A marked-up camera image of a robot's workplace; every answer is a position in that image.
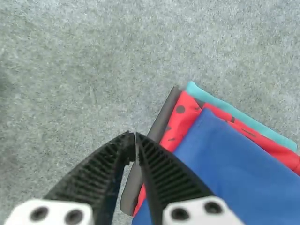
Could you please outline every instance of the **folded cloth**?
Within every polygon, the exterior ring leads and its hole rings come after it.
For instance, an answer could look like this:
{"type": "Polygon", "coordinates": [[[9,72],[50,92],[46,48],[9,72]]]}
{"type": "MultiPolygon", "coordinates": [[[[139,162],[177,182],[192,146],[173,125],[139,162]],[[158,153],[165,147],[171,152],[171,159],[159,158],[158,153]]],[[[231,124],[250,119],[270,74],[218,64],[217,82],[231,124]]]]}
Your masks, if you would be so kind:
{"type": "MultiPolygon", "coordinates": [[[[245,224],[299,224],[300,177],[209,109],[174,154],[245,224]]],[[[151,224],[147,201],[132,224],[151,224]]]]}
{"type": "MultiPolygon", "coordinates": [[[[181,90],[177,86],[172,88],[171,92],[168,95],[168,98],[166,99],[147,135],[157,143],[160,142],[161,138],[164,135],[165,128],[180,93],[181,90]]],[[[129,172],[129,176],[127,178],[127,182],[125,184],[120,202],[121,211],[126,213],[127,215],[133,215],[142,183],[142,171],[137,163],[134,162],[129,172]]]]}
{"type": "Polygon", "coordinates": [[[186,86],[186,92],[203,102],[210,103],[218,108],[223,109],[227,113],[230,113],[235,118],[241,120],[243,123],[247,124],[249,127],[256,130],[258,133],[262,134],[265,137],[268,137],[269,139],[274,140],[276,143],[285,146],[288,149],[291,149],[293,151],[297,150],[297,144],[291,139],[288,139],[276,133],[275,131],[271,130],[267,126],[261,124],[260,122],[252,119],[248,115],[234,108],[229,103],[222,101],[212,96],[211,94],[205,92],[204,90],[199,88],[194,82],[190,81],[188,83],[188,85],[186,86]]]}
{"type": "MultiPolygon", "coordinates": [[[[212,110],[215,116],[225,120],[239,133],[255,142],[281,163],[300,175],[300,157],[295,152],[259,134],[252,128],[245,125],[243,122],[234,118],[229,113],[226,113],[225,111],[213,105],[193,98],[185,91],[180,94],[180,97],[169,119],[165,135],[163,136],[160,144],[168,151],[173,152],[181,142],[182,138],[186,135],[196,118],[199,116],[201,111],[205,108],[209,108],[210,110],[212,110]]],[[[145,198],[146,190],[145,186],[142,186],[138,197],[138,204],[135,207],[134,215],[139,210],[145,198]]]]}

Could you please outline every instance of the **black dot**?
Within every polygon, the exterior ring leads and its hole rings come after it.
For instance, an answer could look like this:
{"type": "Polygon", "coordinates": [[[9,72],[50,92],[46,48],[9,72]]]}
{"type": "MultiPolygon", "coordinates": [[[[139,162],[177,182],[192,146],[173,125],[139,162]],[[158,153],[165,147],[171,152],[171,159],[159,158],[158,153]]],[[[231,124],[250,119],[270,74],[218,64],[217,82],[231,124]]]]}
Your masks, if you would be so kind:
{"type": "Polygon", "coordinates": [[[176,112],[179,114],[182,114],[186,111],[185,107],[183,105],[179,105],[176,107],[176,112]]]}
{"type": "Polygon", "coordinates": [[[68,225],[76,225],[83,219],[83,213],[79,210],[70,211],[65,218],[65,222],[68,225]]]}
{"type": "Polygon", "coordinates": [[[218,203],[208,202],[205,204],[205,210],[211,214],[219,214],[222,212],[222,208],[218,203]]]}
{"type": "Polygon", "coordinates": [[[38,207],[31,213],[30,219],[32,221],[41,221],[46,218],[47,214],[48,214],[47,207],[38,207]]]}
{"type": "Polygon", "coordinates": [[[187,220],[189,218],[189,214],[185,209],[176,208],[172,211],[171,216],[175,220],[187,220]]]}
{"type": "Polygon", "coordinates": [[[171,127],[168,125],[166,128],[165,128],[166,131],[168,130],[171,130],[171,127]]]}

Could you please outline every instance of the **red polka dot fabric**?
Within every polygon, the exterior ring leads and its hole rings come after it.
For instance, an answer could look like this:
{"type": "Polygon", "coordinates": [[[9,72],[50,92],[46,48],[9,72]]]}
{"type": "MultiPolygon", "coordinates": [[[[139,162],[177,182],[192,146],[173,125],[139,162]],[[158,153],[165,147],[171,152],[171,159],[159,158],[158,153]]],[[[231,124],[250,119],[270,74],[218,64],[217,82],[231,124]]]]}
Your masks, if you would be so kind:
{"type": "MultiPolygon", "coordinates": [[[[300,175],[300,157],[296,153],[259,134],[227,112],[208,103],[194,99],[185,91],[181,93],[175,105],[160,144],[170,152],[175,151],[182,138],[186,135],[189,128],[204,108],[209,108],[217,117],[226,121],[238,132],[255,142],[278,161],[300,175]]],[[[138,204],[135,207],[134,215],[139,210],[145,198],[146,190],[143,185],[138,197],[138,204]]]]}

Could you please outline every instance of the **gray carpet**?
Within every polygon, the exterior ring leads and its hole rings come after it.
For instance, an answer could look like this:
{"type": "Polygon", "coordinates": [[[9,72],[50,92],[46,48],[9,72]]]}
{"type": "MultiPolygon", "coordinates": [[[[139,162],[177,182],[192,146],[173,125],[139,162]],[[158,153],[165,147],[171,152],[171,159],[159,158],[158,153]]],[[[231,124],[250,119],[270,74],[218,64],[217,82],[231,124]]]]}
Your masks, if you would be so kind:
{"type": "Polygon", "coordinates": [[[298,1],[0,0],[0,224],[189,80],[299,143],[299,71],[298,1]]]}

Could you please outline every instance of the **blue fabric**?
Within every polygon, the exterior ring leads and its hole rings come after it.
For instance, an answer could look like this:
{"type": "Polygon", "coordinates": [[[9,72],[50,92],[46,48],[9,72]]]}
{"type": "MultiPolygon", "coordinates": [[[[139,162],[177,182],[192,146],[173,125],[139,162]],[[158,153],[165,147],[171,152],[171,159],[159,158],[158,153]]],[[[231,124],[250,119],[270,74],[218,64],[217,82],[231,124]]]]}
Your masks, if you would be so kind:
{"type": "MultiPolygon", "coordinates": [[[[247,225],[300,224],[300,177],[209,109],[174,154],[247,225]]],[[[132,224],[151,224],[147,201],[132,224]]]]}
{"type": "Polygon", "coordinates": [[[241,120],[243,123],[247,124],[252,129],[256,130],[258,133],[262,134],[263,136],[266,136],[273,141],[275,141],[277,144],[280,144],[282,146],[285,146],[286,148],[296,151],[297,150],[297,144],[287,137],[284,137],[275,131],[271,130],[267,126],[261,124],[260,122],[254,120],[250,116],[246,115],[245,113],[239,111],[238,109],[234,108],[229,103],[222,101],[211,94],[205,92],[201,88],[199,88],[194,82],[190,81],[186,86],[186,92],[193,97],[203,101],[210,103],[227,113],[231,114],[233,117],[241,120]]]}

